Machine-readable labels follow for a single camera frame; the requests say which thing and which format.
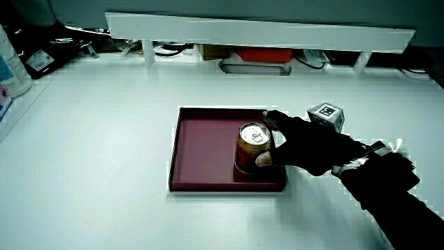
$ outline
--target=bottle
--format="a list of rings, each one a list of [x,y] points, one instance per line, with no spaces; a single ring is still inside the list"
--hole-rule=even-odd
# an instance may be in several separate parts
[[[0,84],[5,87],[13,98],[28,91],[33,82],[26,72],[14,48],[9,42],[6,32],[0,25]]]

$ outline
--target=white table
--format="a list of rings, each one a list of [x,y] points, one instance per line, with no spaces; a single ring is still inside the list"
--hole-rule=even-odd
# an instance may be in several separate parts
[[[70,62],[0,142],[0,249],[390,249],[330,173],[287,167],[279,194],[171,194],[178,106],[304,116],[329,101],[353,138],[405,139],[422,180],[411,193],[442,216],[444,91],[393,70],[292,65],[275,77],[217,61]]]

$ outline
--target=aluminum can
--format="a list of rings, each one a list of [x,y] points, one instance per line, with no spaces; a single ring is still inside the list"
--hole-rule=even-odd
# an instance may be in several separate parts
[[[251,122],[243,125],[237,136],[234,165],[245,174],[257,171],[256,158],[270,149],[271,134],[262,124]]]

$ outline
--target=gloved hand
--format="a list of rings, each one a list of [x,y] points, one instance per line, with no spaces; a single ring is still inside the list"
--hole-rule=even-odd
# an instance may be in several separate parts
[[[272,121],[266,125],[279,130],[287,141],[258,156],[256,164],[260,167],[294,165],[320,176],[334,165],[347,164],[365,151],[364,144],[322,124],[288,117],[277,110],[264,111],[263,116]]]

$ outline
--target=tray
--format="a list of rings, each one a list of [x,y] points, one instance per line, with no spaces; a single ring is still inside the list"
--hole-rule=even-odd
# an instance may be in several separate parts
[[[181,108],[169,175],[170,191],[281,192],[284,167],[244,174],[234,165],[239,129],[262,122],[264,110]],[[271,147],[275,147],[273,137]]]

